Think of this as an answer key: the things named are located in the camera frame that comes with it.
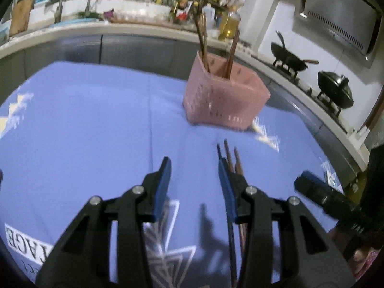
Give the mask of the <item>wooden cutting board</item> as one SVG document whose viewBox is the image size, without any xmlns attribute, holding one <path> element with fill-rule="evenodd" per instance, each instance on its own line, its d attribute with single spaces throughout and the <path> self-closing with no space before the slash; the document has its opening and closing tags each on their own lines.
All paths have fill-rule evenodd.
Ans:
<svg viewBox="0 0 384 288">
<path fill-rule="evenodd" d="M 12 19 L 9 28 L 9 37 L 23 33 L 27 30 L 30 11 L 34 0 L 22 0 L 17 2 L 12 11 Z"/>
</svg>

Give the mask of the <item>yellow cooking oil bottle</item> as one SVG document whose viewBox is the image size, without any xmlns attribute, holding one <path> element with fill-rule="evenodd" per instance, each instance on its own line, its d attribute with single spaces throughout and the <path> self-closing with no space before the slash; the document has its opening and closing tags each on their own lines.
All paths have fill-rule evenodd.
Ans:
<svg viewBox="0 0 384 288">
<path fill-rule="evenodd" d="M 238 26 L 240 24 L 241 17 L 238 11 L 234 8 L 224 13 L 221 17 L 219 25 L 219 40 L 231 40 L 234 38 Z"/>
</svg>

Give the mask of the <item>dark chopstick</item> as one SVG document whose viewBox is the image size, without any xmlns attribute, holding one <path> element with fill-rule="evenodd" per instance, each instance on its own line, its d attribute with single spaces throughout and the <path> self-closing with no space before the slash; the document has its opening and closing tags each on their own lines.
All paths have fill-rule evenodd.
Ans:
<svg viewBox="0 0 384 288">
<path fill-rule="evenodd" d="M 224 162 L 222 162 L 224 158 L 221 155 L 221 148 L 219 144 L 217 145 L 217 153 L 219 156 L 219 179 L 220 179 L 220 184 L 222 188 L 222 193 L 225 198 L 225 207 L 226 207 L 226 216 L 227 216 L 231 287 L 236 287 L 237 267 L 236 267 L 236 249 L 235 249 L 235 242 L 234 242 L 234 231 L 233 231 L 232 221 L 228 216 L 228 214 L 230 214 L 230 211 L 228 210 L 228 207 L 227 207 L 227 203 L 228 203 L 227 199 L 229 198 L 230 185 L 229 185 L 229 180 L 228 180 L 226 169 L 225 169 L 225 164 Z"/>
</svg>

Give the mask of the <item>white plastic jug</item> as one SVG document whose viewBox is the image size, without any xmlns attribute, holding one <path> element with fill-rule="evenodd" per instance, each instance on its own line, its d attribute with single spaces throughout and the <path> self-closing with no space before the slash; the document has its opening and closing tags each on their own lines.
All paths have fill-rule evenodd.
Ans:
<svg viewBox="0 0 384 288">
<path fill-rule="evenodd" d="M 202 7 L 202 13 L 205 15 L 207 30 L 214 29 L 216 26 L 215 21 L 215 9 L 211 6 L 211 3 Z"/>
</svg>

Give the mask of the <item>reddish chopstick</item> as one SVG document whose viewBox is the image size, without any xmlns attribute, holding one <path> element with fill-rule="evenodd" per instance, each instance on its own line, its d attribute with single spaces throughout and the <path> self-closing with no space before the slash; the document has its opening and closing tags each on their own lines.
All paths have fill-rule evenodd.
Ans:
<svg viewBox="0 0 384 288">
<path fill-rule="evenodd" d="M 235 172 L 236 174 L 243 175 L 243 168 L 241 165 L 240 155 L 238 149 L 234 148 L 234 155 L 235 155 Z M 246 244 L 246 237 L 247 237 L 247 225 L 246 224 L 240 224 L 239 225 L 239 235 L 240 235 L 240 247 L 241 247 L 241 253 L 245 251 L 245 244 Z"/>
</svg>

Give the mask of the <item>black lidded pot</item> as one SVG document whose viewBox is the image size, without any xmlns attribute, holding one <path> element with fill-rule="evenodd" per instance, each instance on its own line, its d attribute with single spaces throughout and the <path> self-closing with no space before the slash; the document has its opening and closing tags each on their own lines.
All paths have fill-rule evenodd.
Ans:
<svg viewBox="0 0 384 288">
<path fill-rule="evenodd" d="M 318 72 L 318 86 L 320 93 L 318 97 L 325 95 L 336 106 L 342 109 L 354 105 L 354 98 L 349 87 L 349 79 L 345 75 L 338 75 L 334 72 Z"/>
</svg>

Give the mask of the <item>steel range hood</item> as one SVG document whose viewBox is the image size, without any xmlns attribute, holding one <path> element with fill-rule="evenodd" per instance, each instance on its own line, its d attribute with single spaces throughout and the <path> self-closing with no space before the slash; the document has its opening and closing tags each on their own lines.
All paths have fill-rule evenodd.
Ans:
<svg viewBox="0 0 384 288">
<path fill-rule="evenodd" d="M 376 0 L 296 0 L 295 17 L 334 38 L 363 66 L 372 66 L 383 33 Z"/>
</svg>

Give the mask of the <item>purple printed tablecloth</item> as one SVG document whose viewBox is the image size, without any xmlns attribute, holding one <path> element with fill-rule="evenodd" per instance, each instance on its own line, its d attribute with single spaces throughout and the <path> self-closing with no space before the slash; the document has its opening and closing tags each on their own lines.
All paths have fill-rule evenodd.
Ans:
<svg viewBox="0 0 384 288">
<path fill-rule="evenodd" d="M 217 171 L 224 141 L 245 178 L 293 196 L 308 170 L 337 175 L 296 115 L 265 106 L 256 129 L 192 125 L 185 82 L 135 70 L 56 62 L 1 105 L 1 239 L 29 280 L 91 196 L 121 196 L 164 157 L 172 162 L 161 218 L 144 225 L 156 287 L 229 287 L 225 202 Z"/>
</svg>

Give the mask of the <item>black gas stove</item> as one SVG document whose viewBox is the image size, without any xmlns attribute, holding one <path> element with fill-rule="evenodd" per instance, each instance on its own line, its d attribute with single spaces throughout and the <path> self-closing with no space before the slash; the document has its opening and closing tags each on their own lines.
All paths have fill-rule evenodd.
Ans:
<svg viewBox="0 0 384 288">
<path fill-rule="evenodd" d="M 297 88 L 304 92 L 306 96 L 311 98 L 311 100 L 320 106 L 336 122 L 336 124 L 342 129 L 343 132 L 350 134 L 354 130 L 341 117 L 341 112 L 346 109 L 339 108 L 325 95 L 318 97 L 320 89 L 315 90 L 309 84 L 301 80 L 297 75 L 299 72 L 295 72 L 292 69 L 289 69 L 286 65 L 283 66 L 280 61 L 278 61 L 276 64 L 264 60 L 262 62 L 279 73 L 289 82 L 297 86 Z"/>
</svg>

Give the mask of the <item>pink perforated utensil basket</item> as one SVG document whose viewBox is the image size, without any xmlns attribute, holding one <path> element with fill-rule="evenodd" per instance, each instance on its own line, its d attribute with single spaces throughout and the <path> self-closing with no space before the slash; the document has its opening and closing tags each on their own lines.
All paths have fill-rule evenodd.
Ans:
<svg viewBox="0 0 384 288">
<path fill-rule="evenodd" d="M 226 64 L 224 57 L 209 53 L 207 70 L 196 54 L 183 99 L 190 123 L 246 130 L 270 99 L 270 91 L 254 70 L 235 62 L 225 79 Z"/>
</svg>

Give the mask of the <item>brown chopstick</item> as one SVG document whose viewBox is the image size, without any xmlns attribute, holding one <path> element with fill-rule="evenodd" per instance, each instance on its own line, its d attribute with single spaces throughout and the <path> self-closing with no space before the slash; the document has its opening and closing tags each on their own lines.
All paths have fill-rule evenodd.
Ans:
<svg viewBox="0 0 384 288">
<path fill-rule="evenodd" d="M 235 163 L 232 162 L 232 155 L 231 155 L 231 151 L 230 151 L 230 148 L 228 146 L 228 142 L 227 142 L 227 139 L 224 140 L 224 147 L 225 147 L 225 152 L 226 152 L 226 156 L 227 156 L 227 163 L 228 163 L 228 168 L 231 172 L 235 172 L 235 163 L 236 163 L 236 160 L 235 160 Z"/>
</svg>

